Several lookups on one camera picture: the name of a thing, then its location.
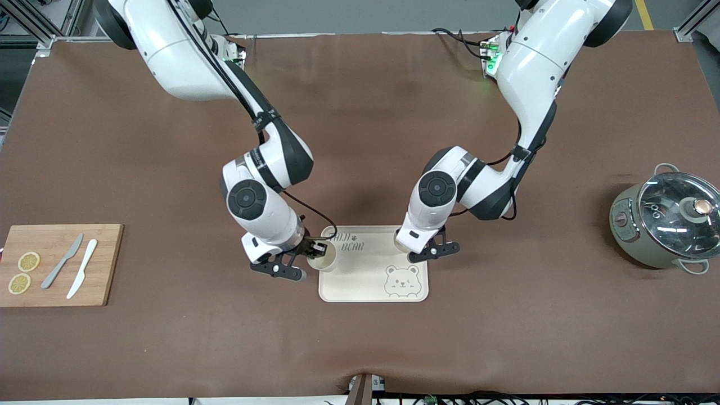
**cutting board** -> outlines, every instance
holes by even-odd
[[[80,249],[65,263],[53,285],[43,290],[40,287],[43,280],[80,233],[84,235]],[[121,236],[122,225],[113,223],[12,226],[0,259],[0,307],[105,305]],[[97,239],[97,248],[85,268],[85,281],[78,292],[67,299],[90,239]],[[17,261],[27,252],[40,255],[40,266],[27,273],[32,278],[30,288],[22,294],[12,295],[8,284],[21,272]]]

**table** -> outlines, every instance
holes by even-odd
[[[514,142],[514,114],[462,44],[249,46],[248,74],[315,155],[292,192],[337,223],[400,224],[435,151],[491,161]],[[418,393],[720,391],[720,262],[703,277],[644,269],[607,224],[661,161],[720,184],[692,45],[622,32],[581,50],[557,103],[517,220],[451,219],[462,252],[430,263],[424,302],[325,303],[315,271],[298,284],[248,268],[217,186],[256,142],[237,102],[174,99],[113,44],[54,44],[0,153],[0,241],[14,224],[125,233],[107,306],[0,309],[0,399],[331,394],[365,372]]]

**bear drawing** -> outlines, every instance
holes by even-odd
[[[407,269],[398,269],[395,266],[388,266],[385,269],[387,273],[387,281],[385,282],[385,292],[398,297],[418,296],[423,286],[420,285],[418,278],[420,270],[416,266],[410,266]]]

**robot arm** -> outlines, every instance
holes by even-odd
[[[410,261],[437,259],[459,250],[442,249],[433,241],[438,233],[445,237],[444,225],[455,202],[484,221],[507,213],[529,164],[545,143],[557,109],[554,99],[571,62],[583,45],[598,46],[611,39],[632,10],[630,0],[516,1],[526,7],[518,26],[481,48],[487,59],[485,73],[497,80],[518,118],[518,141],[501,171],[459,146],[433,156],[413,189],[396,236],[412,251]],[[446,188],[436,179],[442,179]]]
[[[285,252],[324,254],[323,244],[306,240],[300,217],[278,195],[310,176],[312,153],[242,69],[244,49],[208,34],[202,18],[212,11],[210,0],[96,0],[95,6],[108,36],[138,49],[169,94],[189,101],[237,99],[245,107],[261,144],[223,167],[222,195],[248,232],[242,242],[252,268],[301,280],[304,272],[292,263],[269,259]]]

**lemon slice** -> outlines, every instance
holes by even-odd
[[[32,279],[29,275],[20,273],[10,279],[10,284],[7,285],[7,289],[12,295],[22,294],[30,288],[30,281],[32,281]]]
[[[17,261],[17,268],[22,272],[31,272],[40,265],[40,255],[35,252],[27,252]]]

